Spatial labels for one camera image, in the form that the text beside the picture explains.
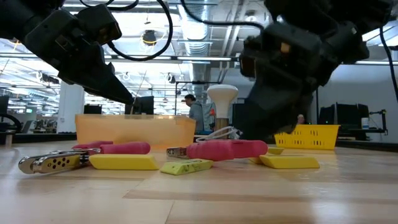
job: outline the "black cable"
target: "black cable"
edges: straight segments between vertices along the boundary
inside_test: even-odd
[[[213,22],[213,21],[205,21],[200,19],[199,17],[195,16],[192,14],[192,12],[189,11],[187,5],[185,4],[185,0],[181,0],[181,5],[184,8],[185,12],[194,20],[204,23],[206,25],[213,25],[213,26],[253,26],[257,27],[261,31],[264,30],[264,27],[257,23],[257,22]]]
[[[134,57],[130,57],[130,56],[128,56],[128,55],[122,53],[121,51],[119,51],[119,50],[115,47],[115,45],[114,45],[112,42],[109,42],[109,43],[108,43],[108,46],[109,46],[115,53],[117,53],[119,56],[121,56],[121,57],[123,57],[123,58],[125,58],[125,59],[128,59],[128,60],[135,61],[135,62],[145,62],[145,61],[147,61],[147,60],[152,60],[152,59],[158,57],[159,55],[161,55],[162,53],[164,53],[164,52],[168,49],[169,45],[170,45],[171,42],[172,42],[172,37],[173,37],[173,20],[172,20],[172,16],[170,15],[169,9],[168,9],[167,6],[164,4],[164,2],[163,2],[162,0],[156,0],[156,1],[160,4],[160,6],[162,6],[162,9],[164,10],[164,13],[166,14],[167,20],[168,20],[168,22],[169,22],[169,36],[167,37],[167,41],[166,41],[166,44],[164,45],[164,47],[163,47],[160,51],[158,51],[158,52],[156,52],[155,54],[150,55],[150,56],[148,56],[148,57],[144,57],[144,58],[134,58]]]
[[[390,65],[390,73],[391,73],[391,78],[392,78],[392,85],[394,86],[394,92],[396,93],[396,98],[398,102],[398,86],[397,86],[397,80],[396,80],[396,73],[394,71],[394,65],[392,63],[392,57],[391,57],[391,52],[390,49],[388,48],[386,44],[386,40],[384,39],[384,31],[383,27],[380,27],[380,39],[381,43],[383,44],[384,50],[386,51],[388,62]]]
[[[87,3],[84,3],[83,0],[79,0],[79,1],[80,1],[80,3],[82,3],[82,5],[84,5],[86,7],[93,7],[93,6],[91,6],[91,5],[87,4]],[[108,6],[111,3],[113,3],[113,2],[114,2],[114,0],[109,0],[107,3],[105,3],[105,5]],[[139,0],[135,0],[130,5],[123,6],[123,7],[110,7],[110,6],[108,6],[108,9],[110,11],[127,11],[127,10],[130,10],[130,9],[133,9],[134,7],[136,7],[138,5],[138,2],[139,2]]]

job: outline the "wooden tabletop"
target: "wooden tabletop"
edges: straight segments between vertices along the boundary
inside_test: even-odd
[[[94,170],[25,175],[19,160],[75,142],[0,149],[1,224],[398,223],[398,154],[338,148],[320,169],[274,170],[245,159],[172,176]],[[176,159],[154,153],[159,163]]]

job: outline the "yellow basket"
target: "yellow basket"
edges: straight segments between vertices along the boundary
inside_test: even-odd
[[[292,134],[276,134],[277,147],[334,150],[340,125],[297,125]]]

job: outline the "cable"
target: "cable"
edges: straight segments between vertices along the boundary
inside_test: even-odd
[[[80,1],[80,3],[82,3],[82,5],[84,5],[84,6],[86,6],[86,7],[93,7],[93,6],[91,6],[91,5],[87,4],[87,3],[84,3],[83,0],[79,0],[79,1]],[[105,5],[108,6],[108,5],[110,5],[111,3],[113,3],[113,2],[114,2],[114,0],[109,0],[107,3],[105,3]],[[110,11],[127,11],[127,10],[130,10],[130,9],[133,9],[134,7],[136,7],[136,6],[138,5],[138,3],[139,3],[139,0],[135,0],[133,3],[131,3],[131,4],[128,5],[128,6],[123,6],[123,7],[108,7],[108,9],[109,9]]]
[[[185,0],[181,0],[181,6],[184,8],[185,12],[194,20],[204,23],[206,25],[213,25],[213,26],[253,26],[257,27],[261,31],[264,30],[264,27],[257,23],[257,22],[213,22],[213,21],[205,21],[200,19],[199,17],[195,16],[192,14],[192,12],[189,11],[187,5],[185,4]]]
[[[380,27],[380,39],[381,39],[381,43],[383,44],[384,50],[386,51],[386,54],[388,57],[390,73],[391,73],[391,78],[392,78],[392,85],[394,86],[394,92],[396,93],[396,98],[397,98],[397,102],[398,102],[398,86],[397,86],[396,74],[394,71],[394,65],[392,64],[392,57],[391,57],[390,49],[388,48],[388,46],[386,44],[386,40],[384,39],[383,27]]]
[[[230,129],[230,131],[228,131],[227,133],[216,135],[216,134],[218,134],[218,133],[220,133],[222,131],[229,130],[229,129]],[[228,126],[228,127],[225,127],[225,128],[221,128],[221,129],[219,129],[219,130],[217,130],[217,131],[215,131],[215,132],[213,132],[213,133],[211,133],[211,134],[209,134],[209,135],[207,135],[205,137],[198,138],[197,142],[211,140],[211,139],[218,139],[218,138],[230,135],[230,134],[234,134],[234,139],[238,139],[239,138],[239,136],[237,134],[238,132],[239,132],[238,129],[236,129],[234,127],[231,127],[231,126]]]
[[[164,45],[164,47],[163,47],[160,51],[158,51],[158,52],[156,52],[155,54],[150,55],[150,56],[148,56],[148,57],[144,57],[144,58],[134,58],[134,57],[130,57],[130,56],[128,56],[128,55],[122,53],[120,50],[118,50],[118,49],[115,47],[115,45],[113,44],[113,42],[109,42],[109,43],[108,43],[108,46],[109,46],[115,53],[117,53],[119,56],[121,56],[121,57],[123,57],[123,58],[125,58],[125,59],[128,59],[128,60],[135,61],[135,62],[145,62],[145,61],[147,61],[147,60],[152,60],[152,59],[156,58],[157,56],[161,55],[162,53],[164,53],[164,52],[168,49],[170,43],[172,42],[172,37],[173,37],[173,20],[172,20],[172,16],[170,15],[169,9],[168,9],[167,6],[164,4],[164,2],[163,2],[162,0],[156,0],[156,1],[160,4],[160,6],[162,6],[162,9],[164,10],[164,13],[166,14],[167,20],[168,20],[168,22],[169,22],[169,36],[167,37],[167,41],[166,41],[166,44]]]

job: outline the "yellow foam pad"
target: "yellow foam pad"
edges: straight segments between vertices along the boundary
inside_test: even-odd
[[[102,170],[158,170],[153,155],[96,154],[88,158],[95,169]]]
[[[284,151],[284,148],[279,148],[279,147],[268,147],[268,152],[267,154],[274,154],[274,155],[281,155],[282,152]],[[262,165],[262,161],[259,157],[252,157],[249,158],[249,160],[255,164]]]
[[[210,169],[213,161],[205,159],[189,159],[185,161],[166,162],[160,169],[161,172],[172,175],[189,174]]]
[[[284,151],[284,148],[279,147],[268,147],[268,153],[273,155],[281,155]]]
[[[310,156],[277,156],[263,155],[260,159],[264,165],[274,169],[309,169],[319,168],[319,163],[314,157]]]

